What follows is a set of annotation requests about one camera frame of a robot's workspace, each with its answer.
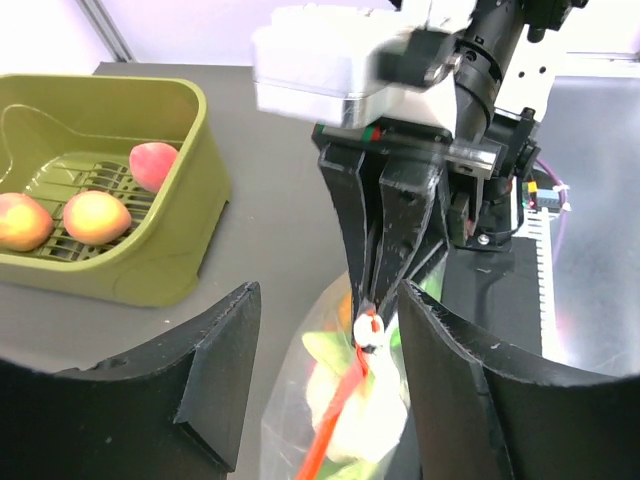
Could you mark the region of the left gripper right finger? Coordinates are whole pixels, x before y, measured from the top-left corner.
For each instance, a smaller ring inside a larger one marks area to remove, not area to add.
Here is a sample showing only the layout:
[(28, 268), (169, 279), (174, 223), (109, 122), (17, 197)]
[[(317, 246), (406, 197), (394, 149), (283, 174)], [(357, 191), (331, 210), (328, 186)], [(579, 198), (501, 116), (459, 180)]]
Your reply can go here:
[(639, 379), (560, 364), (399, 288), (426, 479), (635, 479)]

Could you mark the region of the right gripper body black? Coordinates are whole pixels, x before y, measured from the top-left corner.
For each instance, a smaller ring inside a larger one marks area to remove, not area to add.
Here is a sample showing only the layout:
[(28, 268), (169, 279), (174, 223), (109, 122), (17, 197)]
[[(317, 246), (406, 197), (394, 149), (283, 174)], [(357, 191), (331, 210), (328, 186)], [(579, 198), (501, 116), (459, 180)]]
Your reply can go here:
[(477, 249), (477, 232), (487, 247), (501, 248), (511, 231), (499, 219), (497, 205), (508, 181), (531, 168), (536, 153), (531, 134), (534, 112), (524, 108), (510, 118), (495, 102), (521, 37), (540, 39), (540, 5), (536, 1), (475, 1), (470, 25), (457, 34), (461, 63), (454, 73), (458, 120), (454, 132), (442, 127), (381, 117), (360, 131), (317, 125), (312, 138), (321, 154), (329, 143), (367, 153), (372, 199), (371, 250), (381, 219), (379, 178), (388, 164), (434, 164), (441, 178), (441, 208), (446, 242)]

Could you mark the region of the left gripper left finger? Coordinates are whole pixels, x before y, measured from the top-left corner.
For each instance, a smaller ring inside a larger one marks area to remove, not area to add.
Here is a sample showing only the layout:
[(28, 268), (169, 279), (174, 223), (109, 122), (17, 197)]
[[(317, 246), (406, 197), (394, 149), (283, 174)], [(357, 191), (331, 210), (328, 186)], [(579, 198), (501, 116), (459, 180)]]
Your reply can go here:
[(5, 479), (224, 479), (238, 461), (261, 291), (87, 370), (1, 364)]

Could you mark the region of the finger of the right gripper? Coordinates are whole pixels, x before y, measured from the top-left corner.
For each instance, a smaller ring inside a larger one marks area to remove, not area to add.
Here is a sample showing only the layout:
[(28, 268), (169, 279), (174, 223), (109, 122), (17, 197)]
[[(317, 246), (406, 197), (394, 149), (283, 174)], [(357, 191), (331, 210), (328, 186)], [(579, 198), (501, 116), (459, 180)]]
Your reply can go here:
[(398, 285), (446, 248), (439, 184), (446, 169), (434, 164), (388, 164), (379, 178), (381, 219), (372, 266), (372, 303), (394, 309)]
[(341, 229), (353, 304), (360, 305), (369, 292), (372, 265), (371, 164), (365, 151), (329, 143), (318, 166)]

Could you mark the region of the clear zip bag red seal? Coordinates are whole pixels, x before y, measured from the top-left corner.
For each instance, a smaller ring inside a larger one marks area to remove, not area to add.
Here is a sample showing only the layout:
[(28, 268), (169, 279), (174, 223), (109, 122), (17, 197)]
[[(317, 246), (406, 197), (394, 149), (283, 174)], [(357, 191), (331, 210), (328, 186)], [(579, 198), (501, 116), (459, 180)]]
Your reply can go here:
[[(261, 479), (418, 479), (421, 476), (401, 335), (395, 361), (406, 376), (408, 416), (399, 443), (377, 463), (362, 460), (335, 463), (328, 459), (327, 447), (346, 401), (370, 373), (368, 356), (382, 346), (389, 327), (399, 328), (398, 317), (393, 315), (386, 321), (367, 317), (358, 327), (343, 331), (337, 308), (347, 293), (351, 293), (349, 278), (341, 275), (320, 295), (290, 343), (262, 417), (258, 473)], [(317, 429), (312, 426), (306, 401), (307, 383), (316, 365), (302, 342), (307, 332), (343, 333), (354, 350), (354, 359), (339, 381)]]

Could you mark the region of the fake orange yellow mango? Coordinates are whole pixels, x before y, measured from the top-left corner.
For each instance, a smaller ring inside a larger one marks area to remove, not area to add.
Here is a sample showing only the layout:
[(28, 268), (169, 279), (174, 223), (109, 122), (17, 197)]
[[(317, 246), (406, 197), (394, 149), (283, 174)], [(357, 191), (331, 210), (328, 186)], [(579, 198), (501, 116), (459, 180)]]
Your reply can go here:
[(345, 332), (351, 330), (352, 322), (352, 295), (347, 293), (339, 302), (337, 308), (339, 326)]

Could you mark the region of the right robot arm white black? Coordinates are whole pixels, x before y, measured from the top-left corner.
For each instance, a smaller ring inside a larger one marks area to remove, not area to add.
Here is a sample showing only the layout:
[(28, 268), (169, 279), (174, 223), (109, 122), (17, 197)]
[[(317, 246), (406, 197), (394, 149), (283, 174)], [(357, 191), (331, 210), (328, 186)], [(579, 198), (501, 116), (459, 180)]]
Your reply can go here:
[(313, 141), (339, 219), (354, 315), (389, 316), (403, 280), (450, 248), (506, 250), (524, 220), (536, 129), (575, 1), (476, 1), (459, 26), (413, 27), (373, 54), (407, 113), (351, 110)]

